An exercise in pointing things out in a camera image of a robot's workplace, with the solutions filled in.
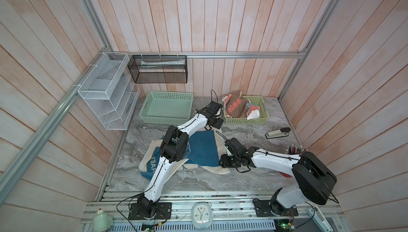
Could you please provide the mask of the white green bottle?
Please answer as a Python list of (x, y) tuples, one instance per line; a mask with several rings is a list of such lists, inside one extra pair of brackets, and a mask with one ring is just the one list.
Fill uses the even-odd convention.
[(107, 214), (103, 209), (99, 209), (93, 219), (93, 232), (107, 232), (113, 227), (113, 217)]

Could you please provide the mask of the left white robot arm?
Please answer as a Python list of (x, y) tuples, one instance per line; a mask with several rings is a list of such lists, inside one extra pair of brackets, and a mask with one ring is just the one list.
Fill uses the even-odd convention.
[(183, 159), (189, 137), (202, 128), (220, 129), (223, 105), (215, 101), (204, 108), (197, 110), (195, 116), (179, 126), (170, 126), (160, 145), (160, 158), (158, 167), (147, 188), (138, 195), (137, 205), (146, 217), (152, 217), (156, 212), (157, 203), (160, 199), (164, 184), (170, 176), (172, 168)]

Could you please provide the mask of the brown towel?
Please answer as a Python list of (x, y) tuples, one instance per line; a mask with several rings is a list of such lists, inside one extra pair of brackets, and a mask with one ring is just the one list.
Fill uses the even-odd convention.
[(225, 110), (232, 118), (244, 118), (249, 110), (248, 103), (249, 100), (242, 97), (242, 92), (236, 91), (227, 102)]

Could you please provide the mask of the red pen holder cup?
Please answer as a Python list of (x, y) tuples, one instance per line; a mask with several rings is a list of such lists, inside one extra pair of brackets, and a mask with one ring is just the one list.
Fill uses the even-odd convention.
[[(293, 154), (301, 155), (301, 154), (303, 154), (305, 151), (306, 151), (306, 150), (303, 148), (303, 146), (299, 145), (299, 146), (295, 147), (295, 145), (292, 144), (291, 146), (288, 147), (286, 153), (287, 153), (287, 154), (290, 154), (290, 155), (293, 155)], [(292, 177), (292, 176), (290, 176), (290, 175), (288, 175), (288, 174), (285, 174), (285, 173), (283, 173), (283, 172), (280, 172), (280, 174), (281, 174), (283, 177), (285, 177), (285, 178), (291, 178), (291, 177)]]

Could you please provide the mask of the light green plastic basket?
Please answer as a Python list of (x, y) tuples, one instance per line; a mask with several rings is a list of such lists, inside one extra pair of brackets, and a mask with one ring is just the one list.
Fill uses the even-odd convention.
[(263, 97), (261, 96), (253, 96), (253, 95), (243, 95), (243, 99), (248, 99), (250, 105), (253, 107), (258, 107), (258, 110), (250, 109), (248, 112), (245, 112), (243, 117), (234, 118), (232, 117), (226, 110), (226, 103), (231, 95), (224, 97), (224, 110), (223, 110), (223, 117), (224, 121), (227, 124), (237, 124), (237, 125), (262, 125), (265, 124), (266, 121), (269, 119), (269, 113), (266, 109), (265, 102)]

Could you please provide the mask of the black white stapler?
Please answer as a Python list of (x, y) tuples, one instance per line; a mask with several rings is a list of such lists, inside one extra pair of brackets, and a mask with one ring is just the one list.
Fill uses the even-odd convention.
[(291, 129), (289, 127), (284, 127), (284, 128), (280, 128), (278, 130), (267, 132), (265, 134), (265, 137), (267, 139), (287, 137), (287, 136), (289, 136), (290, 132), (291, 132)]

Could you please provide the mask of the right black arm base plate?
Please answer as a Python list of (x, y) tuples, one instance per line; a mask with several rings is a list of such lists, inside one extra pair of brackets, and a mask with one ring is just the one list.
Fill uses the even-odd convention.
[(255, 207), (257, 217), (296, 217), (299, 215), (296, 206), (287, 209), (277, 201), (253, 199), (252, 203)]

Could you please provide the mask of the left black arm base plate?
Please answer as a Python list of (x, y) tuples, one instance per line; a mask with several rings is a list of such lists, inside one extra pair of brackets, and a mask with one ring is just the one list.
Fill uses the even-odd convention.
[(129, 220), (165, 219), (171, 218), (172, 203), (158, 202), (153, 204), (133, 203), (130, 206)]

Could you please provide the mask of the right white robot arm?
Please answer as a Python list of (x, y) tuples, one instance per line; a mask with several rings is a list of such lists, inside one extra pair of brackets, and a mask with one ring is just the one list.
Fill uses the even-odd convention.
[(325, 205), (337, 183), (337, 177), (311, 152), (281, 154), (258, 147), (246, 148), (236, 138), (227, 139), (230, 154), (223, 154), (219, 165), (223, 168), (267, 168), (295, 178), (296, 184), (279, 188), (268, 201), (270, 212), (282, 216), (297, 204), (312, 202)]

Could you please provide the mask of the white analog clock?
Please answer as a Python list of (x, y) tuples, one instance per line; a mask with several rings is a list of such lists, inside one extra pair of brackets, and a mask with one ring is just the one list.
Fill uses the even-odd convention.
[(212, 207), (207, 202), (198, 202), (191, 209), (192, 224), (195, 229), (208, 229), (214, 221)]

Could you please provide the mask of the red white blue towel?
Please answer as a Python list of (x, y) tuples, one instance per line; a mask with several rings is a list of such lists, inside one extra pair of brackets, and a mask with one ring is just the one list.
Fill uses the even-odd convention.
[(260, 106), (248, 102), (246, 103), (246, 107), (248, 108), (246, 112), (247, 120), (252, 120), (260, 117)]

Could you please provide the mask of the blue Doraemon towel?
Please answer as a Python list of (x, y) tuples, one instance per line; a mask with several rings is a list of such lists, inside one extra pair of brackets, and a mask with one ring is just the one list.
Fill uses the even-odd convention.
[[(191, 136), (185, 156), (171, 169), (170, 175), (173, 175), (176, 171), (197, 169), (199, 167), (213, 174), (228, 174), (230, 170), (219, 165), (221, 156), (227, 152), (224, 140), (217, 132), (218, 130), (201, 130)], [(154, 172), (159, 169), (161, 143), (162, 140), (152, 141), (146, 155), (139, 164), (139, 172), (148, 180), (152, 179)]]

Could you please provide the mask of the mint green plastic basket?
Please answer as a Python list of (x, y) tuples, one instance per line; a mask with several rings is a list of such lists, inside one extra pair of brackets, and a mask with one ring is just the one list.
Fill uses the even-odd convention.
[(150, 91), (139, 117), (148, 124), (178, 126), (191, 118), (193, 93)]

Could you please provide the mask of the green circuit board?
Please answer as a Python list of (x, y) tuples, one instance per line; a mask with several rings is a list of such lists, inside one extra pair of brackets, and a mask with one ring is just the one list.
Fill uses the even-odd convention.
[(289, 222), (289, 220), (277, 219), (274, 220), (275, 223), (275, 232), (292, 232), (294, 226)]

